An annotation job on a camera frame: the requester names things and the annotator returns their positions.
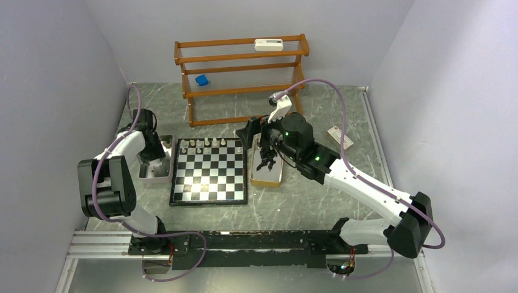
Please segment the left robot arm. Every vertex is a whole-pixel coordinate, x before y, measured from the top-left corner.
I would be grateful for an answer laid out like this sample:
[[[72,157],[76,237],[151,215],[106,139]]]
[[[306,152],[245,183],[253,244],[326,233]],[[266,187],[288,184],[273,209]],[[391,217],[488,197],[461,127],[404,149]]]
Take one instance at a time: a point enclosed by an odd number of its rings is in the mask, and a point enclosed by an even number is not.
[[[93,159],[78,164],[81,209],[86,217],[120,223],[155,254],[167,250],[169,236],[161,219],[137,203],[129,165],[139,161],[148,169],[167,165],[170,156],[156,132],[156,116],[134,110],[134,121],[121,129],[113,143]]]

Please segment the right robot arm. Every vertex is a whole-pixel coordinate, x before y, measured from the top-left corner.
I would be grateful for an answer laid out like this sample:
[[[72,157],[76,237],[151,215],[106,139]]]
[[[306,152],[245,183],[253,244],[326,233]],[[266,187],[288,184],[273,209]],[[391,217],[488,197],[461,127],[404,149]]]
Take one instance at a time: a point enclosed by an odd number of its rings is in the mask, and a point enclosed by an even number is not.
[[[386,245],[407,258],[416,258],[432,228],[430,198],[396,190],[346,165],[336,151],[315,141],[313,126],[299,113],[276,121],[252,117],[236,135],[250,149],[256,135],[260,147],[280,153],[309,180],[340,190],[378,213],[377,220],[344,220],[330,235],[330,246],[338,253],[356,245]]]

